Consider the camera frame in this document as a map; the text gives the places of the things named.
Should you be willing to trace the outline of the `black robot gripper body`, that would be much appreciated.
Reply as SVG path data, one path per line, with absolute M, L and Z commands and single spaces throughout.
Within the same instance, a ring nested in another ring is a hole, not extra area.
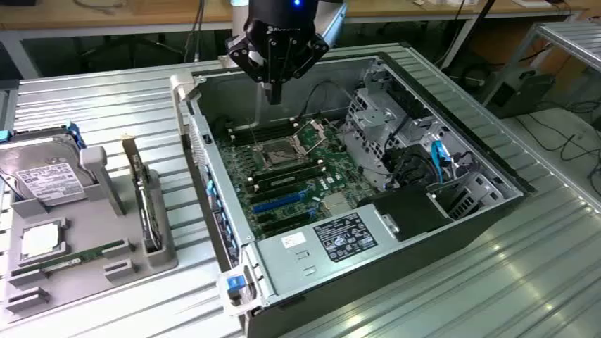
M 307 41 L 316 33 L 317 1 L 251 1 L 244 34 L 269 64 L 275 77 L 275 41 L 300 37 Z

